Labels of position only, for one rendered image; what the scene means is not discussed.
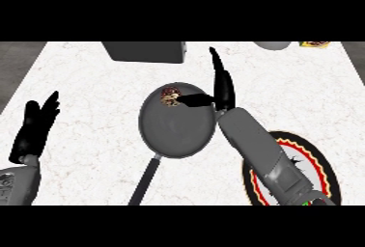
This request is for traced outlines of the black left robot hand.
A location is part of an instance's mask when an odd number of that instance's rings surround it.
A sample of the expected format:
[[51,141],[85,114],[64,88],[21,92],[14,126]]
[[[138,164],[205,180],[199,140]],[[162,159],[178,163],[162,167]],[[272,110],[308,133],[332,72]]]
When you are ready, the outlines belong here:
[[29,154],[42,155],[49,132],[61,112],[60,106],[60,92],[52,93],[43,105],[36,100],[26,104],[21,130],[9,155],[12,163],[23,164],[21,157]]

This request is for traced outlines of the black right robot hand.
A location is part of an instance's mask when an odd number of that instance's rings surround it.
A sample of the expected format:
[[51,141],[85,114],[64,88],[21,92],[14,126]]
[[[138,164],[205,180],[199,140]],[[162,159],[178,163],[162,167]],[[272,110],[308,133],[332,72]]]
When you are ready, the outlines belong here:
[[213,66],[215,66],[215,95],[194,94],[178,97],[178,102],[184,103],[188,107],[203,107],[216,105],[218,111],[228,111],[236,108],[236,91],[233,78],[228,70],[224,68],[224,62],[219,52],[215,47],[210,48],[210,53],[213,56]]

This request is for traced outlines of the brown cupcake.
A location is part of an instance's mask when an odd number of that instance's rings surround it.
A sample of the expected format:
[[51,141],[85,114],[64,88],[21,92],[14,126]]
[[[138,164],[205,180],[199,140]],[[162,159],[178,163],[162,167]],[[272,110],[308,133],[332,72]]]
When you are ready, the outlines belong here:
[[184,94],[176,87],[168,87],[163,89],[160,101],[169,107],[178,106],[181,104],[178,97],[182,95]]

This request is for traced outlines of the grey frying pan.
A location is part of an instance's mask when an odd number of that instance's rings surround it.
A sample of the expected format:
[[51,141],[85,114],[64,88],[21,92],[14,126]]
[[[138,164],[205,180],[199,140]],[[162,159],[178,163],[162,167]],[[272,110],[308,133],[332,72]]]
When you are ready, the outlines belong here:
[[207,146],[216,131],[215,106],[188,107],[184,103],[168,106],[162,102],[166,89],[176,88],[184,96],[205,94],[190,83],[176,82],[163,85],[144,101],[139,115],[139,131],[142,140],[156,155],[147,165],[142,179],[135,190],[129,205],[142,202],[163,157],[187,158]]

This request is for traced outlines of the black red patterned plate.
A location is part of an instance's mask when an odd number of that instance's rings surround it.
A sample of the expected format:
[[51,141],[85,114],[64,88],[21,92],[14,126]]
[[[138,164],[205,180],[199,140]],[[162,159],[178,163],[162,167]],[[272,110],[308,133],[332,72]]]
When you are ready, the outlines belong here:
[[[286,131],[271,131],[274,139],[283,147],[296,167],[309,178],[314,189],[320,190],[335,204],[342,204],[342,189],[333,166],[309,141]],[[278,206],[278,201],[264,186],[259,176],[247,162],[243,162],[243,178],[247,197],[253,206]]]

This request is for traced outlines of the pale grey round bowl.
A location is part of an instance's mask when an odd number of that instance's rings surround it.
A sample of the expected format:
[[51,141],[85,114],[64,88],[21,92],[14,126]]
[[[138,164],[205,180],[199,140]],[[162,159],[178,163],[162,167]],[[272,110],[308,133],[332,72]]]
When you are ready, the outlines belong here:
[[256,45],[267,50],[283,50],[290,46],[289,41],[256,41]]

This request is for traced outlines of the dark grey box appliance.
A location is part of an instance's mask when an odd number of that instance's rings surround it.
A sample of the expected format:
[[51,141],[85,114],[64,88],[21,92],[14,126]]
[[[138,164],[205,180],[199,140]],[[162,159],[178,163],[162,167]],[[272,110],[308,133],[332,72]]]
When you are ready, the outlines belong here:
[[104,41],[114,61],[182,64],[187,52],[184,41]]

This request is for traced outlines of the yellow red box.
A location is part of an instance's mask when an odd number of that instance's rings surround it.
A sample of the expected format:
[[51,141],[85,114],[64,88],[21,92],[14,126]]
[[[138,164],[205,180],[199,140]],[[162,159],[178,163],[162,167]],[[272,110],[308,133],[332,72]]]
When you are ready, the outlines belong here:
[[330,41],[301,41],[301,47],[326,48],[330,43]]

